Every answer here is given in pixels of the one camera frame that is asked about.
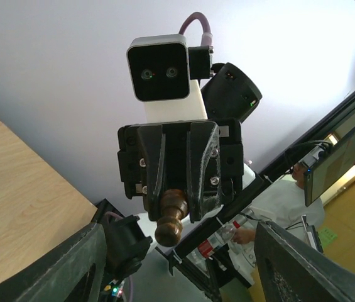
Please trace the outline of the dark chess piece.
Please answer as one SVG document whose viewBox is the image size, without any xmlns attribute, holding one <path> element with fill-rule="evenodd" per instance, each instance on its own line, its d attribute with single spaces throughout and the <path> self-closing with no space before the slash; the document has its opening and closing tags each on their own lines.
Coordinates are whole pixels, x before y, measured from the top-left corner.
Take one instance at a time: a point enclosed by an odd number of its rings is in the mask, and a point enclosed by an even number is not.
<svg viewBox="0 0 355 302">
<path fill-rule="evenodd" d="M 160 200 L 160 210 L 155 239 L 163 247 L 174 247 L 181 240 L 182 220 L 188 215 L 186 194 L 179 189 L 165 191 Z"/>
</svg>

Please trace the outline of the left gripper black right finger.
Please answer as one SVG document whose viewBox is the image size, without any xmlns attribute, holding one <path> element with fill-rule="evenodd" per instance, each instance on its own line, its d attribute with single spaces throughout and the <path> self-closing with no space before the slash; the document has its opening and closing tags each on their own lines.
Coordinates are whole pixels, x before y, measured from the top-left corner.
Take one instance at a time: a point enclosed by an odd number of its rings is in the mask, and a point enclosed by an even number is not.
<svg viewBox="0 0 355 302">
<path fill-rule="evenodd" d="M 355 301 L 355 274 L 272 221 L 258 223 L 254 252 L 267 301 Z"/>
</svg>

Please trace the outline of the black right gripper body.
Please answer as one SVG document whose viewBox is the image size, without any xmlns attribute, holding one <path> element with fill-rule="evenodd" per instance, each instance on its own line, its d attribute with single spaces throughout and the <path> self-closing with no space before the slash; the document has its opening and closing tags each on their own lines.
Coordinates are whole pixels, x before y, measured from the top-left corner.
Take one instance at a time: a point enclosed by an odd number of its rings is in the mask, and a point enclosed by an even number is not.
<svg viewBox="0 0 355 302">
<path fill-rule="evenodd" d="M 221 204 L 231 203 L 244 187 L 243 143 L 241 124 L 235 118 L 211 119 L 219 127 L 219 151 L 221 160 Z M 196 121 L 152 123 L 162 125 L 165 134 L 165 171 L 163 192 L 168 189 L 182 190 L 187 197 L 187 136 L 190 124 Z M 137 129 L 141 125 L 126 125 L 117 132 L 119 151 L 117 159 L 124 193 L 128 199 L 141 196 L 141 172 L 145 167 L 139 156 Z"/>
</svg>

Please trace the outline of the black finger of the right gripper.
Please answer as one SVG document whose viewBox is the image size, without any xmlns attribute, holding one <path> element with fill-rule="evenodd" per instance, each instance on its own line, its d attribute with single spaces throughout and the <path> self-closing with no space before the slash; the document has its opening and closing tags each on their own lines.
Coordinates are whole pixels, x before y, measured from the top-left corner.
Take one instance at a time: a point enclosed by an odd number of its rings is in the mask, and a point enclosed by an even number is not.
<svg viewBox="0 0 355 302">
<path fill-rule="evenodd" d="M 145 167 L 141 172 L 144 208 L 151 221 L 160 218 L 163 192 L 166 138 L 162 125 L 141 125 L 137 129 L 139 156 Z"/>
<path fill-rule="evenodd" d="M 187 136 L 187 197 L 190 221 L 196 222 L 221 205 L 219 127 L 213 121 L 190 124 Z"/>
</svg>

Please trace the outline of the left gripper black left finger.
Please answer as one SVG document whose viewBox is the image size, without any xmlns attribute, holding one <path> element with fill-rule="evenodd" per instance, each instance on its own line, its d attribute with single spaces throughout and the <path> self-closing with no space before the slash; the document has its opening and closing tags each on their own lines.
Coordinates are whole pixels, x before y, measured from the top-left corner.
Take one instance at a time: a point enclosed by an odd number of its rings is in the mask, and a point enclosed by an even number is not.
<svg viewBox="0 0 355 302">
<path fill-rule="evenodd" d="M 90 223 L 34 263 L 0 283 L 0 301 L 97 301 L 106 239 Z"/>
</svg>

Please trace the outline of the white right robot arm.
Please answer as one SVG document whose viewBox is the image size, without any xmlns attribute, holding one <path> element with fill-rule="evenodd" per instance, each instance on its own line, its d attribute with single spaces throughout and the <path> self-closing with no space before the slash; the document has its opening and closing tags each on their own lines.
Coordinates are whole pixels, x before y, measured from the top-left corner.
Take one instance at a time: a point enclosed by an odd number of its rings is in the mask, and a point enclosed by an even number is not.
<svg viewBox="0 0 355 302">
<path fill-rule="evenodd" d="M 176 246 L 185 225 L 219 211 L 244 189 L 241 123 L 262 95 L 235 65 L 212 70 L 201 90 L 206 119 L 127 125 L 117 133 L 124 191 L 143 198 L 139 226 L 152 247 Z"/>
</svg>

